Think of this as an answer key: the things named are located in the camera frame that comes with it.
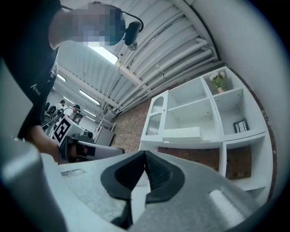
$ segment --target ceiling light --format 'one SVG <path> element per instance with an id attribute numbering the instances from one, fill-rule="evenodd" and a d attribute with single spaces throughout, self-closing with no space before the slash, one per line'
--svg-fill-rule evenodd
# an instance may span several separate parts
<path id="1" fill-rule="evenodd" d="M 64 81 L 64 82 L 66 82 L 66 81 L 67 81 L 67 80 L 66 80 L 64 77 L 62 77 L 62 76 L 61 76 L 61 75 L 59 75 L 59 74 L 58 74 L 58 78 L 59 78 L 59 79 L 61 79 L 61 80 L 62 80 L 62 81 Z"/>
<path id="2" fill-rule="evenodd" d="M 86 109 L 83 109 L 83 110 L 84 110 L 85 112 L 87 112 L 87 113 L 93 115 L 94 117 L 96 117 L 96 115 L 92 114 L 91 112 L 87 111 Z"/>
<path id="3" fill-rule="evenodd" d="M 88 46 L 95 52 L 99 53 L 103 58 L 107 59 L 112 64 L 114 65 L 116 64 L 118 57 L 115 56 L 113 53 L 109 52 L 108 50 L 106 50 L 105 48 L 103 48 L 98 44 L 93 45 L 92 43 L 90 43 Z"/>
<path id="4" fill-rule="evenodd" d="M 87 95 L 83 90 L 80 89 L 80 93 L 85 95 L 88 99 L 92 100 L 94 103 L 96 103 L 97 105 L 100 105 L 100 103 L 96 100 L 93 99 L 90 95 Z"/>
<path id="5" fill-rule="evenodd" d="M 86 116 L 87 118 L 89 118 L 89 119 L 91 119 L 91 120 L 93 120 L 92 118 L 90 118 L 90 117 L 88 117 L 88 116 Z M 93 120 L 93 121 L 95 121 L 95 120 Z"/>
<path id="6" fill-rule="evenodd" d="M 65 96 L 63 96 L 65 99 L 67 99 Z M 72 104 L 74 104 L 71 100 L 67 99 L 69 102 L 71 102 Z"/>

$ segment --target person wearing cap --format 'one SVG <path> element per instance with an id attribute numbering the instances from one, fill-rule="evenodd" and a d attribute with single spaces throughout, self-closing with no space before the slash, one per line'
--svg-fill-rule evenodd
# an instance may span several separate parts
<path id="1" fill-rule="evenodd" d="M 60 163 L 59 147 L 41 125 L 47 97 L 58 74 L 58 50 L 62 42 L 118 43 L 126 30 L 119 8 L 89 3 L 82 8 L 64 11 L 60 0 L 6 1 L 3 9 L 18 9 L 17 18 L 1 25 L 1 55 L 23 93 L 33 103 L 19 138 L 34 144 L 40 153 L 53 156 Z M 7 21 L 0 15 L 1 22 Z"/>
<path id="2" fill-rule="evenodd" d="M 73 119 L 77 112 L 80 112 L 81 108 L 79 105 L 74 105 L 73 107 L 66 108 L 63 113 L 70 119 Z"/>

